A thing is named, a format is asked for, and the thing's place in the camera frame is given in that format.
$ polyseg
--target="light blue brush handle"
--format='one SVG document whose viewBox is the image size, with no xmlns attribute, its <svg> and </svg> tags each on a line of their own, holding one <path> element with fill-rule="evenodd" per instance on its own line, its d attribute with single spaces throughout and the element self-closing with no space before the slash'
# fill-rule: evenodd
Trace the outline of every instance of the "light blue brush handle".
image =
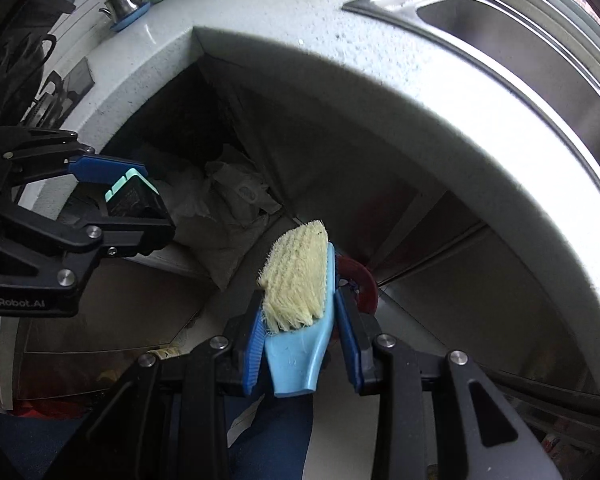
<svg viewBox="0 0 600 480">
<path fill-rule="evenodd" d="M 324 316 L 291 332 L 267 335 L 264 343 L 276 397 L 312 394 L 318 383 L 322 358 L 333 329 L 333 295 L 335 292 L 335 254 L 327 250 L 327 287 Z"/>
</svg>

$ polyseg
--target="screw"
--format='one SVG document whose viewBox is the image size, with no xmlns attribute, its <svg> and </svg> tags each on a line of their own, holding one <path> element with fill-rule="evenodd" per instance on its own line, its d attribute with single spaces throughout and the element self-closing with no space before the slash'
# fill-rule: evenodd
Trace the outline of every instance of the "screw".
<svg viewBox="0 0 600 480">
<path fill-rule="evenodd" d="M 138 364 L 142 368 L 151 368 L 153 365 L 155 365 L 155 355 L 149 354 L 149 352 L 147 352 L 146 354 L 142 354 L 138 358 Z"/>
<path fill-rule="evenodd" d="M 70 269 L 58 270 L 58 283 L 62 286 L 72 286 L 75 283 L 75 274 Z"/>
<path fill-rule="evenodd" d="M 100 238 L 102 236 L 102 229 L 97 225 L 87 225 L 87 236 L 89 238 Z"/>
<path fill-rule="evenodd" d="M 227 348 L 229 346 L 229 340 L 223 335 L 217 335 L 211 338 L 209 345 L 211 345 L 211 348 L 214 350 L 222 350 L 223 348 Z"/>
<path fill-rule="evenodd" d="M 465 365 L 469 360 L 467 354 L 465 354 L 461 350 L 454 350 L 453 352 L 451 352 L 451 354 L 449 354 L 449 359 L 451 359 L 452 363 L 455 363 L 460 366 Z"/>
<path fill-rule="evenodd" d="M 389 334 L 380 334 L 376 337 L 376 343 L 384 348 L 393 348 L 395 346 L 395 337 Z"/>
</svg>

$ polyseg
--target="brush bristles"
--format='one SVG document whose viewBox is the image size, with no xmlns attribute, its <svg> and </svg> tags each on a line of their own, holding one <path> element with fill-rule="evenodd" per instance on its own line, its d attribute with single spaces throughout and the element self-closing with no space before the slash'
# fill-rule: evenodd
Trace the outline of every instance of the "brush bristles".
<svg viewBox="0 0 600 480">
<path fill-rule="evenodd" d="M 283 234 L 271 248 L 258 284 L 272 333 L 310 326 L 324 315 L 329 239 L 319 220 Z"/>
</svg>

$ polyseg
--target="speckled countertop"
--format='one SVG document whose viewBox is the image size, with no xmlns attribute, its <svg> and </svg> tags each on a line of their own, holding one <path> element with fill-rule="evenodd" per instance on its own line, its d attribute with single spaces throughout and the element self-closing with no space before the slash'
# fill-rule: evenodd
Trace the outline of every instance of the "speckled countertop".
<svg viewBox="0 0 600 480">
<path fill-rule="evenodd" d="M 166 0 L 88 55 L 95 86 L 64 128 L 102 149 L 203 52 L 292 84 L 416 160 L 488 222 L 558 306 L 600 390 L 600 192 L 587 168 L 495 79 L 340 10 L 346 1 Z M 21 203 L 54 217 L 74 185 L 27 186 Z"/>
</svg>

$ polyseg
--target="sink basin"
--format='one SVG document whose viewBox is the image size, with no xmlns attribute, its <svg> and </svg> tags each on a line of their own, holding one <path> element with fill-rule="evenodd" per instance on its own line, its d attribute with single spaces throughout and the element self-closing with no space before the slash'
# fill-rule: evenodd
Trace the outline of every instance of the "sink basin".
<svg viewBox="0 0 600 480">
<path fill-rule="evenodd" d="M 423 34 L 487 69 L 552 123 L 600 186 L 600 85 L 525 16 L 497 0 L 356 0 L 343 8 Z"/>
</svg>

